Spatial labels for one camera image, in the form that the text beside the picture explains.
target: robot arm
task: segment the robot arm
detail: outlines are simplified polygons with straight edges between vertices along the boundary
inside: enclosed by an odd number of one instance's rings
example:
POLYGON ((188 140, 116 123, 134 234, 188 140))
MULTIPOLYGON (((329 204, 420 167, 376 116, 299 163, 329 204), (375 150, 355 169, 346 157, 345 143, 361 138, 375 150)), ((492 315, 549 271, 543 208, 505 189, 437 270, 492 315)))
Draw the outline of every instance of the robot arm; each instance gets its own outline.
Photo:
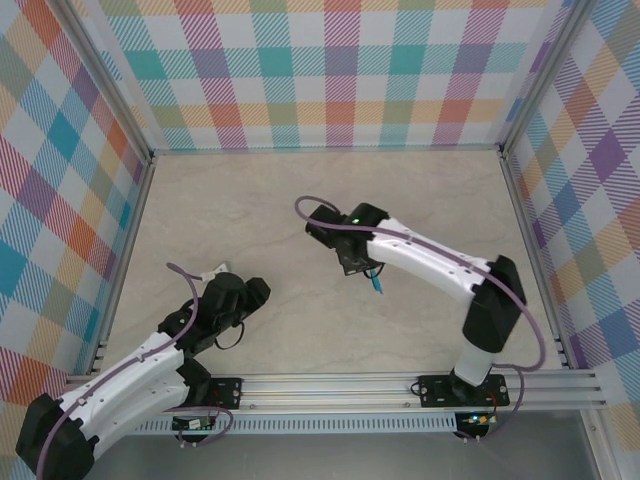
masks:
POLYGON ((306 231, 319 242, 335 249, 345 275, 353 275, 382 264, 406 270, 439 287, 468 309, 462 329, 464 346, 452 371, 455 381, 462 382, 460 395, 469 387, 481 385, 493 365, 494 356, 502 351, 520 316, 519 308, 478 272, 499 278, 526 303, 522 285, 513 261, 499 256, 494 262, 456 252, 407 228, 379 208, 361 203, 349 215, 325 205, 309 217, 306 231), (315 222, 340 226, 375 227, 379 232, 336 230, 315 222), (385 232, 399 232, 405 240, 385 232), (437 247, 450 258, 419 243, 437 247), (459 258, 473 266, 465 268, 452 260, 459 258))
POLYGON ((46 454, 43 480, 80 480, 115 442, 149 417, 173 407, 211 405, 215 387, 211 374, 193 359, 214 344, 218 335, 242 322, 267 301, 270 289, 261 278, 246 283, 232 273, 220 273, 198 299, 195 321, 173 345, 153 355, 145 353, 176 337, 191 317, 193 301, 171 313, 158 331, 121 362, 81 387, 54 400, 43 394, 27 409, 16 452, 34 473, 45 439, 54 424, 79 400, 54 432, 46 454), (131 359, 134 363, 111 376, 131 359), (85 392, 106 379, 93 395, 85 392))

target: beige tabletop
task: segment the beige tabletop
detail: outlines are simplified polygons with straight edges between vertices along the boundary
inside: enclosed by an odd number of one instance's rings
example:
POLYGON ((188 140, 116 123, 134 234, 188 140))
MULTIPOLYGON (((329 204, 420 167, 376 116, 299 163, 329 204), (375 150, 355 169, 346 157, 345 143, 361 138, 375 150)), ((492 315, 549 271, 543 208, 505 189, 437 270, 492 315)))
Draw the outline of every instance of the beige tabletop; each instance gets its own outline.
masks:
MULTIPOLYGON (((545 368, 560 366, 495 152, 399 151, 160 157, 103 368, 189 298, 166 262, 199 274, 227 260, 272 293, 237 347, 198 355, 212 374, 450 370, 465 309, 392 266, 380 277, 383 295, 362 275, 345 277, 335 253, 304 233, 293 211, 303 194, 344 212, 366 201, 456 250, 512 258, 547 339, 545 368)), ((530 364, 537 355, 521 317, 499 359, 530 364)))

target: marble floor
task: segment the marble floor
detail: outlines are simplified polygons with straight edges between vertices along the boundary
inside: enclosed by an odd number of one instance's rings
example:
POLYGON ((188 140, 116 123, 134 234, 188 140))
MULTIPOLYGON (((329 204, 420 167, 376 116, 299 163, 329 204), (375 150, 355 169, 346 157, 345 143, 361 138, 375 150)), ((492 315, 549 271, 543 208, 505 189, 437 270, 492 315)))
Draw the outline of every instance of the marble floor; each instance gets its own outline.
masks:
MULTIPOLYGON (((417 232, 467 254, 511 257, 559 367, 502 173, 492 151, 216 154, 160 157, 103 366, 123 358, 189 298, 184 280, 228 260, 245 280, 261 276, 268 303, 234 349, 197 359, 214 374, 449 370, 462 345, 464 308, 388 266, 384 294, 344 277, 335 253, 304 233, 293 210, 303 194, 345 212, 367 201, 417 232)), ((306 205, 308 212, 314 205, 306 205)), ((235 341, 238 330, 220 338, 235 341)), ((524 318, 499 360, 538 355, 524 318)))

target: purple cable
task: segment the purple cable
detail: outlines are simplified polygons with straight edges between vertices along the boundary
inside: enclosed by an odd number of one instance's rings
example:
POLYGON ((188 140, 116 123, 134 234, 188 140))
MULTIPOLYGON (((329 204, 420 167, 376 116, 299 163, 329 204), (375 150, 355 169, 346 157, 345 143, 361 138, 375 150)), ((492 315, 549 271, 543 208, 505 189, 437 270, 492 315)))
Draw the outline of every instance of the purple cable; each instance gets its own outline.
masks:
MULTIPOLYGON (((202 410, 205 410, 208 412, 214 411, 214 412, 224 413, 227 417, 229 417, 229 423, 227 423, 227 426, 224 427, 221 432, 218 432, 215 435, 207 436, 207 438, 195 444, 193 446, 194 448, 199 448, 205 445, 209 445, 215 442, 216 440, 220 439, 224 434, 226 434, 229 430, 231 430, 231 427, 233 426, 233 413, 231 413, 230 410, 227 410, 226 408, 222 408, 222 407, 185 407, 185 408, 178 407, 178 408, 170 408, 169 410, 167 410, 167 412, 184 412, 184 411, 195 412, 195 411, 202 411, 202 410)), ((178 432, 178 440, 180 440, 183 445, 186 443, 186 440, 182 438, 182 430, 178 432)))
POLYGON ((514 365, 511 363, 503 363, 503 364, 494 364, 495 367, 497 368, 512 368, 514 369, 517 373, 518 376, 520 377, 520 394, 518 395, 518 400, 516 401, 514 407, 513 407, 513 411, 511 412, 511 415, 509 416, 508 420, 506 422, 504 422, 502 424, 502 426, 500 428, 498 428, 497 430, 495 430, 494 432, 492 432, 489 435, 486 435, 485 438, 495 435, 498 431, 502 430, 504 428, 504 426, 510 422, 515 415, 518 413, 518 410, 520 410, 520 407, 522 406, 522 400, 524 398, 524 375, 523 372, 535 372, 536 370, 539 370, 540 367, 542 367, 542 365, 544 364, 545 360, 546 360, 546 356, 547 356, 547 349, 544 345, 544 337, 542 335, 542 331, 540 330, 540 327, 538 326, 538 324, 536 323, 535 318, 533 318, 533 315, 531 314, 531 312, 529 311, 529 309, 527 308, 527 306, 522 302, 522 300, 520 300, 518 298, 518 296, 509 288, 507 287, 503 282, 501 282, 498 278, 496 278, 495 276, 491 275, 488 272, 485 272, 484 270, 481 270, 477 267, 475 267, 473 264, 467 262, 466 260, 456 257, 455 255, 447 252, 446 250, 443 250, 442 248, 438 247, 437 245, 433 245, 429 242, 425 242, 424 240, 420 239, 420 238, 415 238, 412 237, 411 235, 407 235, 406 233, 402 233, 402 232, 396 232, 395 230, 389 230, 388 228, 380 228, 380 227, 365 227, 365 226, 361 226, 361 225, 334 225, 332 223, 326 223, 326 222, 320 222, 318 220, 314 220, 311 217, 309 217, 308 215, 305 215, 302 210, 300 209, 300 204, 305 201, 305 200, 311 200, 317 203, 321 203, 329 208, 331 208, 332 210, 339 212, 340 210, 338 210, 338 208, 336 208, 335 205, 331 204, 330 202, 327 202, 326 200, 320 198, 320 197, 316 197, 313 195, 303 195, 301 197, 298 197, 298 199, 295 201, 294 204, 294 208, 296 210, 296 213, 298 214, 298 216, 300 216, 304 221, 306 221, 307 223, 310 223, 311 225, 315 225, 317 227, 322 227, 322 228, 329 228, 332 230, 346 230, 346 231, 352 231, 352 232, 371 232, 371 233, 382 233, 385 235, 390 235, 392 237, 396 237, 396 238, 400 238, 402 240, 407 240, 413 243, 416 243, 424 248, 427 248, 435 253, 437 253, 438 255, 441 255, 443 257, 445 257, 448 260, 451 260, 453 262, 456 262, 458 265, 469 269, 479 275, 482 275, 484 278, 486 278, 487 280, 489 280, 491 283, 493 283, 495 286, 497 286, 500 290, 502 290, 510 299, 513 303, 516 304, 516 306, 520 309, 520 311, 522 312, 522 314, 525 316, 525 318, 527 319, 527 321, 529 322, 529 325, 531 325, 531 328, 533 330, 533 333, 536 336, 536 340, 538 341, 538 345, 540 347, 540 357, 538 358, 538 361, 536 363, 534 363, 531 366, 528 367, 521 367, 519 365, 514 365))
POLYGON ((104 377, 96 381, 96 383, 91 388, 89 388, 85 393, 83 393, 80 397, 78 397, 78 399, 74 403, 71 404, 71 406, 62 414, 62 416, 54 424, 53 428, 49 431, 49 434, 47 435, 47 438, 45 439, 44 444, 42 445, 42 450, 40 450, 40 456, 38 457, 38 465, 36 467, 36 480, 43 480, 44 464, 47 458, 47 452, 49 451, 49 447, 51 446, 51 442, 53 441, 53 438, 55 437, 58 430, 60 430, 60 427, 62 427, 62 424, 65 422, 65 420, 69 418, 69 416, 78 407, 81 406, 81 402, 84 403, 87 400, 87 398, 91 397, 91 395, 93 395, 95 391, 98 390, 102 385, 104 385, 106 382, 111 380, 113 377, 118 375, 123 370, 126 370, 127 368, 129 368, 131 365, 134 365, 138 362, 143 362, 146 358, 150 357, 151 355, 154 355, 164 350, 165 348, 168 348, 174 345, 178 340, 180 340, 187 333, 187 331, 191 328, 193 323, 196 321, 196 315, 198 314, 198 291, 196 290, 196 286, 193 283, 192 279, 199 279, 200 277, 188 274, 182 268, 180 268, 178 265, 174 263, 167 263, 167 268, 182 275, 182 277, 189 284, 189 288, 191 289, 191 293, 193 294, 193 307, 192 307, 193 312, 191 313, 191 318, 189 318, 189 321, 187 322, 187 324, 184 326, 182 330, 180 330, 180 332, 178 332, 178 334, 175 337, 168 340, 167 342, 160 345, 159 347, 149 350, 148 352, 141 355, 140 358, 134 357, 128 360, 127 362, 123 363, 113 371, 105 374, 104 377))

